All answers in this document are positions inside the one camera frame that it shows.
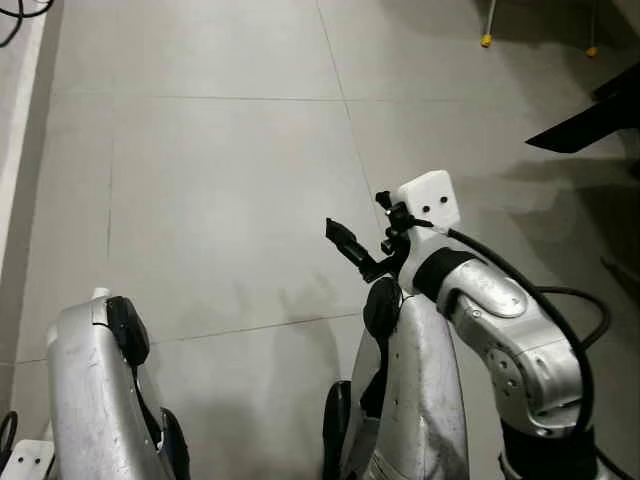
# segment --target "white plastic bracket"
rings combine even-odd
[[[410,294],[418,293],[413,277],[420,265],[436,250],[449,246],[451,241],[443,235],[460,223],[460,210],[446,170],[434,170],[405,183],[391,194],[395,204],[404,202],[411,215],[433,223],[434,228],[413,227],[407,232],[411,242],[409,256],[400,270],[398,283]]]
[[[53,463],[53,442],[20,440],[0,480],[45,480]]]

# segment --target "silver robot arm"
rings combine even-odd
[[[591,371],[577,337],[526,279],[510,278],[456,240],[464,236],[452,234],[460,214],[448,173],[429,172],[376,200],[390,223],[385,260],[375,262],[331,220],[327,236],[367,282],[391,274],[407,294],[424,294],[483,360],[501,419],[505,476],[613,478],[597,460]]]

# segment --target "gray tile floor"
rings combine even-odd
[[[490,50],[481,0],[134,3],[64,5],[16,359],[22,435],[48,418],[47,325],[109,286],[150,330],[194,478],[316,478],[324,396],[349,376],[366,294],[324,218],[374,249],[372,193],[446,168],[466,231],[613,307],[591,352],[595,422],[639,472],[638,309],[600,263],[637,247],[637,144],[523,143],[633,52],[587,59],[574,2],[505,0]],[[596,321],[560,303],[579,331]],[[457,347],[473,478],[497,478],[488,375]]]

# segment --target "silver metal casing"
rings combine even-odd
[[[469,478],[467,437],[458,367],[447,321],[420,295],[403,302],[389,338],[389,370],[382,415],[364,418],[359,401],[379,364],[365,331],[353,372],[351,415],[342,472],[362,478],[434,480]],[[375,444],[361,446],[363,438]],[[356,458],[357,455],[367,458]]]
[[[108,327],[105,300],[64,310],[49,330],[50,410],[59,478],[174,480],[166,455],[147,430],[131,368]]]

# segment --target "black cable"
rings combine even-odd
[[[0,424],[0,474],[11,457],[11,447],[18,429],[18,414],[13,410],[7,413]]]
[[[591,347],[594,343],[596,343],[602,335],[604,335],[609,327],[611,326],[611,310],[609,306],[601,299],[592,295],[588,292],[583,292],[582,290],[577,290],[575,288],[570,287],[537,287],[538,291],[542,293],[557,293],[559,295],[572,295],[574,297],[579,297],[584,300],[587,300],[593,303],[601,313],[601,319],[598,326],[592,330],[592,332],[587,335],[587,337],[582,341],[582,348],[585,350]],[[621,480],[635,480],[631,475],[622,470],[618,465],[616,465],[613,460],[611,460],[598,446],[596,446],[596,455],[602,462],[602,464],[607,467],[612,473],[618,476]]]
[[[498,268],[508,274],[517,283],[525,289],[525,291],[531,295],[531,297],[538,302],[538,305],[549,315],[551,321],[560,329],[564,334],[569,345],[573,349],[573,353],[578,362],[578,368],[580,369],[580,376],[582,379],[582,401],[580,402],[580,412],[578,413],[578,419],[576,425],[572,430],[572,435],[579,435],[585,432],[589,428],[591,422],[591,415],[593,413],[594,403],[594,385],[593,385],[593,373],[591,372],[591,365],[589,359],[585,353],[585,349],[582,343],[578,339],[577,335],[567,323],[558,309],[545,297],[540,291],[514,266],[503,259],[496,252],[491,250],[484,244],[474,240],[467,235],[460,233],[456,230],[450,229],[447,232],[447,236],[453,238],[477,251],[489,261],[495,264]]]
[[[607,457],[604,454],[604,452],[600,450],[597,446],[596,446],[596,454],[598,455],[598,458],[600,459],[602,464],[605,467],[607,467],[609,470],[611,470],[611,472],[613,472],[614,475],[617,475],[618,477],[620,477],[620,480],[635,480],[631,475],[629,475],[627,472],[625,472],[620,467],[618,467],[615,463],[613,463],[613,461],[609,457]]]
[[[16,23],[13,27],[13,30],[11,30],[11,33],[9,34],[9,36],[4,41],[2,41],[2,43],[0,43],[0,48],[4,48],[7,45],[9,45],[9,43],[11,43],[11,40],[13,40],[14,37],[20,31],[20,28],[22,27],[22,23],[25,18],[35,18],[39,15],[47,13],[55,3],[55,0],[49,0],[49,2],[47,2],[47,4],[44,7],[42,7],[40,10],[36,10],[35,12],[25,12],[24,0],[17,0],[17,1],[18,1],[17,12],[12,12],[11,10],[5,10],[4,8],[0,8],[1,14],[6,15],[8,17],[13,17],[16,19]]]
[[[13,26],[13,29],[11,30],[9,35],[7,35],[7,38],[5,38],[2,42],[0,42],[0,48],[4,48],[7,45],[9,45],[9,43],[11,43],[11,40],[13,40],[13,38],[20,31],[20,27],[22,27],[22,21],[24,19],[24,2],[23,2],[23,0],[18,0],[18,15],[16,16],[16,18],[17,18],[17,20],[16,20],[15,25]]]
[[[13,18],[34,18],[37,17],[38,15],[42,15],[43,13],[47,13],[47,11],[53,6],[53,4],[55,3],[55,0],[50,0],[49,2],[47,2],[47,4],[42,7],[40,10],[36,10],[35,12],[29,12],[29,13],[24,13],[24,11],[22,12],[22,14],[20,12],[12,12],[11,10],[5,10],[4,8],[0,8],[0,13],[3,13],[9,17],[13,17]]]
[[[585,350],[596,343],[600,339],[600,337],[602,337],[602,335],[604,335],[607,330],[609,330],[609,327],[611,326],[611,310],[604,301],[602,301],[595,295],[570,287],[545,286],[536,288],[541,293],[555,293],[559,295],[571,295],[574,297],[582,298],[591,302],[598,308],[598,310],[600,310],[602,316],[600,323],[589,335],[585,337],[584,340],[582,340],[582,348],[584,348]]]

